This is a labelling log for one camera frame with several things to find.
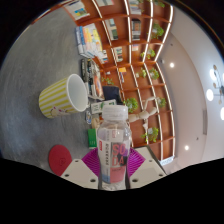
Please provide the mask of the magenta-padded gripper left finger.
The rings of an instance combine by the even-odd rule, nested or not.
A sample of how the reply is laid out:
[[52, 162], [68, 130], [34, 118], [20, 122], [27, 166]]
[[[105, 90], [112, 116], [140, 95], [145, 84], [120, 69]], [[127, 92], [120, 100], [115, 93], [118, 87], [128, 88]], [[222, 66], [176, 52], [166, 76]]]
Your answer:
[[81, 187], [97, 189], [99, 175], [98, 152], [97, 149], [92, 149], [82, 159], [74, 159], [61, 177]]

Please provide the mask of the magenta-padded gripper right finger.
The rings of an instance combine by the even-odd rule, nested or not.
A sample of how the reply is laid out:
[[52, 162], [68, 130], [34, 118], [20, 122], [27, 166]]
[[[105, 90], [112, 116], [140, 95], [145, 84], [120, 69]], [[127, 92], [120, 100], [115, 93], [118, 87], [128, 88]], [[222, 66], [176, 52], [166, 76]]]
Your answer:
[[130, 188], [135, 189], [165, 177], [166, 173], [154, 154], [145, 146], [130, 149], [127, 176]]

